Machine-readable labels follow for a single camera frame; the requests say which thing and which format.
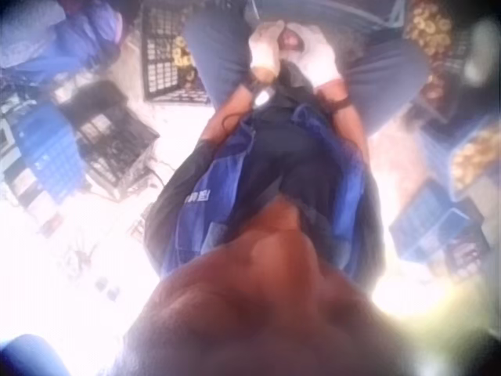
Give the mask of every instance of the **wrist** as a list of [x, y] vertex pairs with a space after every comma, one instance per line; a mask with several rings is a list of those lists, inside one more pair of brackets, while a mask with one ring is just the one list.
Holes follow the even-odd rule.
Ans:
[[317, 96], [322, 99], [338, 102], [348, 98], [348, 89], [343, 78], [339, 77], [316, 88]]
[[276, 74], [272, 70], [263, 67], [251, 67], [250, 71], [259, 82], [272, 84], [276, 80]]

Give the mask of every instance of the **dark shirt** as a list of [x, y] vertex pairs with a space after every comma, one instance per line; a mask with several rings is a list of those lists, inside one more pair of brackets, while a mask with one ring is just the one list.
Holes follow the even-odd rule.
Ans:
[[[301, 226], [310, 237], [319, 257], [323, 251], [343, 257], [350, 244], [335, 240], [328, 218], [333, 210], [338, 186], [337, 174], [326, 174], [332, 166], [323, 148], [307, 132], [290, 124], [290, 111], [273, 108], [252, 115], [255, 123], [254, 145], [246, 156], [240, 176], [236, 203], [231, 214], [226, 241], [277, 194], [288, 197], [301, 212]], [[202, 142], [168, 182], [146, 221], [145, 242], [150, 260], [160, 274], [167, 245], [175, 231], [178, 213], [185, 199], [209, 169], [216, 146]], [[377, 189], [368, 174], [366, 188], [356, 210], [355, 226], [362, 234], [363, 249], [358, 263], [363, 265], [355, 276], [359, 285], [370, 288], [382, 269], [382, 231], [379, 220]], [[332, 257], [325, 257], [331, 263]]]

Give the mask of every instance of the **wristwatch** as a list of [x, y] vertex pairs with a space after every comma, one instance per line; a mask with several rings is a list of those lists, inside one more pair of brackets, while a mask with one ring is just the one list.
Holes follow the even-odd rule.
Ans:
[[253, 108], [264, 106], [276, 93], [274, 84], [259, 81], [251, 71], [243, 80], [242, 85], [252, 93]]

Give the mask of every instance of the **black plastic crate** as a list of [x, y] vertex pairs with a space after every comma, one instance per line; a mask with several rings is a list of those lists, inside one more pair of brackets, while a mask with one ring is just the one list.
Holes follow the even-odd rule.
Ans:
[[[423, 32], [418, 39], [412, 36], [411, 31], [416, 30], [416, 28], [413, 28], [415, 17], [423, 16], [422, 13], [416, 15], [415, 12], [420, 7], [422, 10], [423, 6], [436, 8], [434, 13], [429, 15], [430, 18], [427, 19], [427, 23], [431, 22], [438, 34], [447, 34], [450, 45], [445, 51], [435, 51], [433, 53], [427, 51], [427, 48], [430, 47], [430, 40], [437, 37], [434, 33], [426, 34], [426, 38], [423, 38]], [[440, 30], [437, 18], [450, 22], [450, 30]], [[470, 51], [470, 30], [458, 27], [451, 7], [444, 2], [412, 0], [409, 1], [407, 14], [405, 15], [405, 37], [414, 39], [416, 43], [420, 44], [423, 51], [428, 55], [431, 65], [430, 81], [421, 89], [420, 95], [414, 100], [414, 103], [426, 111], [426, 118], [437, 119], [445, 124], [456, 112], [460, 100], [460, 93], [463, 88], [464, 64]]]
[[[191, 7], [169, 2], [147, 2], [142, 8], [142, 81], [145, 100], [154, 103], [209, 104], [210, 100], [192, 63], [180, 67], [173, 51]], [[189, 54], [182, 48], [183, 58]]]
[[88, 178], [115, 200], [127, 196], [128, 189], [148, 172], [146, 162], [158, 136], [127, 107], [94, 117], [77, 130]]

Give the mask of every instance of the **person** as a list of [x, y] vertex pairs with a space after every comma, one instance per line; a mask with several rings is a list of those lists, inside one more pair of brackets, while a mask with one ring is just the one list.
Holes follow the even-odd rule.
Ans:
[[370, 46], [341, 73], [317, 27], [252, 34], [215, 7], [185, 38], [216, 111], [146, 220], [161, 280], [110, 374], [408, 374], [366, 294], [383, 265], [366, 137], [426, 81], [419, 49]]

